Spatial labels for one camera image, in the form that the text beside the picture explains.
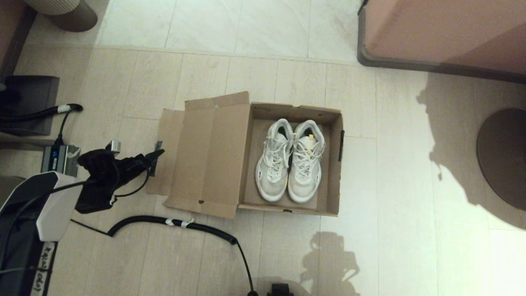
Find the white shoelace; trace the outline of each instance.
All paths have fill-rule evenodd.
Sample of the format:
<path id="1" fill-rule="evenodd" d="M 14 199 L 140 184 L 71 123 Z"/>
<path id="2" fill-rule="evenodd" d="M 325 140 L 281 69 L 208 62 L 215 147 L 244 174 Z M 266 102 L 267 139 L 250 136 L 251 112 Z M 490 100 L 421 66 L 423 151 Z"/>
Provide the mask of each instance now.
<path id="1" fill-rule="evenodd" d="M 283 166 L 289 167 L 289 163 L 286 161 L 287 156 L 287 142 L 288 140 L 280 141 L 273 139 L 271 136 L 267 137 L 265 141 L 265 154 L 263 161 L 269 168 L 269 176 L 275 180 L 281 178 L 281 170 Z"/>
<path id="2" fill-rule="evenodd" d="M 324 150 L 325 145 L 321 147 L 320 142 L 308 149 L 301 141 L 296 141 L 294 143 L 294 155 L 298 157 L 296 159 L 296 177 L 303 179 L 301 181 L 310 180 L 310 168 L 321 158 Z"/>

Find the white floor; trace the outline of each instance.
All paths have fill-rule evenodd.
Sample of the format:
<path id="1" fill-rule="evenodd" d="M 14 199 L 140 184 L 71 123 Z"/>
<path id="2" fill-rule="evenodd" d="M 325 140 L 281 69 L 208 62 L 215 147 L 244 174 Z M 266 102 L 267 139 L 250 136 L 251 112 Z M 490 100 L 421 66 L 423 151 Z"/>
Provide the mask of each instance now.
<path id="1" fill-rule="evenodd" d="M 240 240 L 260 295 L 273 282 L 289 283 L 295 295 L 524 294 L 526 213 L 485 182 L 475 143 L 491 113 L 526 107 L 526 86 L 360 66 L 355 1 L 156 3 L 114 0 L 101 27 L 84 34 L 39 17 L 16 74 L 58 76 L 58 103 L 82 103 L 65 139 L 83 151 L 119 139 L 120 157 L 148 152 L 162 108 L 244 90 L 253 101 L 339 108 L 339 217 L 244 210 L 225 220 L 140 192 L 76 218 L 107 230 L 137 214 L 193 216 Z M 39 156 L 0 150 L 0 172 L 37 173 Z M 142 224 L 110 239 L 71 224 L 50 294 L 247 292 L 238 251 L 211 235 Z"/>

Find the coiled black cable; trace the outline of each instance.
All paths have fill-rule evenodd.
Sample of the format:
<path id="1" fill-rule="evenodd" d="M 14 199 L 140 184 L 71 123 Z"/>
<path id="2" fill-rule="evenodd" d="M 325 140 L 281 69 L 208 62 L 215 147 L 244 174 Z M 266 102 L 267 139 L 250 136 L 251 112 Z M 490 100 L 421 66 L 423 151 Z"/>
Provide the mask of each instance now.
<path id="1" fill-rule="evenodd" d="M 113 227 L 110 228 L 110 230 L 108 230 L 108 232 L 104 232 L 104 231 L 101 231 L 99 229 L 96 229 L 96 228 L 93 228 L 91 226 L 88 226 L 88 225 L 85 225 L 83 223 L 80 223 L 78 221 L 75 221 L 73 219 L 70 219 L 70 220 L 72 222 L 80 225 L 80 226 L 86 227 L 88 229 L 91 229 L 91 230 L 96 231 L 98 233 L 107 235 L 109 237 L 113 237 L 115 235 L 115 233 L 117 233 L 117 231 L 119 231 L 121 228 L 123 228 L 124 226 L 126 226 L 128 224 L 131 224 L 131 223 L 149 222 L 149 223 L 157 223 L 157 224 L 164 224 L 164 225 L 170 225 L 171 226 L 171 224 L 167 223 L 167 221 L 170 220 L 171 223 L 173 224 L 173 226 L 181 227 L 182 224 L 183 224 L 183 221 L 182 220 L 178 220 L 178 219 L 168 219 L 168 218 L 163 218 L 163 217 L 158 217 L 158 216 L 140 215 L 140 216 L 132 216 L 132 217 L 125 218 L 125 219 L 117 222 L 117 224 L 113 225 Z M 223 230 L 220 230 L 220 229 L 208 226 L 208 225 L 199 224 L 199 223 L 190 223 L 190 224 L 186 225 L 186 228 L 199 230 L 199 231 L 204 231 L 204 232 L 213 234 L 213 235 L 215 235 L 215 236 L 217 236 L 219 238 L 224 239 L 225 241 L 229 242 L 231 245 L 237 245 L 237 247 L 239 247 L 239 251 L 241 252 L 241 256 L 243 257 L 243 261 L 245 263 L 245 268 L 247 269 L 248 281 L 250 283 L 250 293 L 249 293 L 249 295 L 257 295 L 257 293 L 254 291 L 254 285 L 252 284 L 252 277 L 250 276 L 250 270 L 248 269 L 247 259 L 245 258 L 245 254 L 243 253 L 243 249 L 241 248 L 241 245 L 239 244 L 237 238 L 235 238 L 233 235 L 231 235 L 229 233 L 224 232 Z"/>
<path id="2" fill-rule="evenodd" d="M 69 107 L 72 109 L 76 109 L 78 111 L 82 110 L 82 106 L 79 104 L 68 104 Z M 25 115 L 17 115 L 17 116 L 0 116 L 0 123 L 5 122 L 24 122 L 24 121 L 31 121 L 36 119 L 45 118 L 51 115 L 58 114 L 58 107 L 54 106 L 42 111 L 38 111 L 31 114 L 25 114 Z"/>

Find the open cardboard box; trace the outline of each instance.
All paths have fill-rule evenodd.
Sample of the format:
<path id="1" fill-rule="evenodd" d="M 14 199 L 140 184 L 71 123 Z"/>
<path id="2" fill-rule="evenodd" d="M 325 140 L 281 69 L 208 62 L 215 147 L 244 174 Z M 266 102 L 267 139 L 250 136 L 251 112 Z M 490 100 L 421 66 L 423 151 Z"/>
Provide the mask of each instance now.
<path id="1" fill-rule="evenodd" d="M 256 187 L 256 164 L 268 128 L 280 118 L 292 128 L 314 120 L 325 137 L 322 177 L 315 196 L 293 202 L 287 191 L 277 202 Z M 165 153 L 146 191 L 167 195 L 164 205 L 232 219 L 237 207 L 264 211 L 337 216 L 343 120 L 339 110 L 250 103 L 248 92 L 185 102 L 185 111 L 163 110 L 158 141 Z"/>

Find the sneaker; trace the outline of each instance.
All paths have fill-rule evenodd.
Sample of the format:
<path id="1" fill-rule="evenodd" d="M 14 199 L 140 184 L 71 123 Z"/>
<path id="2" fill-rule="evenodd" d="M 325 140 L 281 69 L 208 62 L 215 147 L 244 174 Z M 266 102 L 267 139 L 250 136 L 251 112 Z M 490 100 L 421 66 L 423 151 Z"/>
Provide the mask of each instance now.
<path id="1" fill-rule="evenodd" d="M 263 155 L 256 166 L 256 184 L 261 196 L 278 201 L 287 188 L 292 127 L 286 119 L 276 121 L 268 130 Z"/>
<path id="2" fill-rule="evenodd" d="M 325 139 L 312 120 L 298 125 L 294 138 L 288 188 L 292 200 L 304 203 L 314 196 L 320 185 L 320 159 L 325 149 Z"/>

